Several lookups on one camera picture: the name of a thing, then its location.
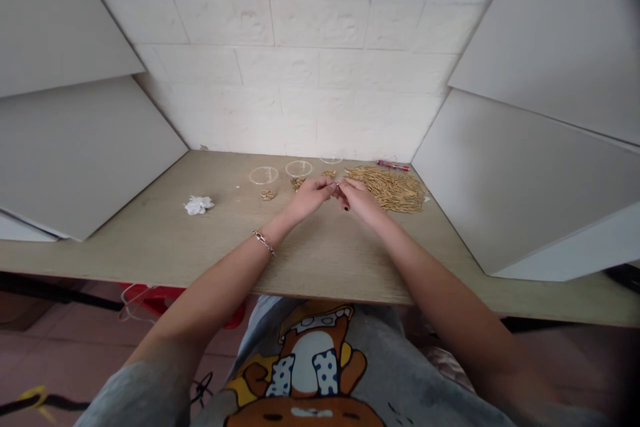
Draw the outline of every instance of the hand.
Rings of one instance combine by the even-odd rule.
[[[285,211],[294,222],[302,222],[318,210],[325,200],[329,200],[335,188],[335,182],[329,177],[308,178],[300,185]]]
[[[384,216],[385,211],[375,201],[362,182],[344,177],[336,191],[335,197],[344,210],[353,210],[366,224]]]

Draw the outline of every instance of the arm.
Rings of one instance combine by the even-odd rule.
[[[327,177],[308,179],[289,205],[259,231],[277,251],[287,234],[334,191],[335,183]],[[270,259],[269,250],[251,235],[180,295],[125,365],[171,363],[192,379],[205,348],[245,299]]]
[[[482,398],[496,406],[517,406],[524,411],[535,411],[542,402],[561,400],[534,371],[498,317],[416,244],[375,203],[362,183],[342,179],[337,198],[380,237],[416,304]]]

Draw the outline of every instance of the white brick wall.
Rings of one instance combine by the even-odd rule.
[[[482,4],[105,0],[190,148],[408,162]]]

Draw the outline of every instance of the red plastic stool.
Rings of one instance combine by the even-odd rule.
[[[125,299],[128,302],[139,304],[158,317],[162,316],[167,309],[167,300],[176,300],[185,289],[179,287],[154,287],[149,289],[143,284],[123,284],[118,282],[125,292]],[[245,318],[246,300],[237,308],[227,323],[225,329],[235,329],[242,324]]]

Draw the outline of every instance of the gray t-shirt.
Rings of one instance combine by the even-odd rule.
[[[191,379],[167,365],[120,369],[77,426],[600,425],[592,412],[549,406],[510,417],[442,376],[404,337],[395,310],[267,299],[225,387],[189,419]]]

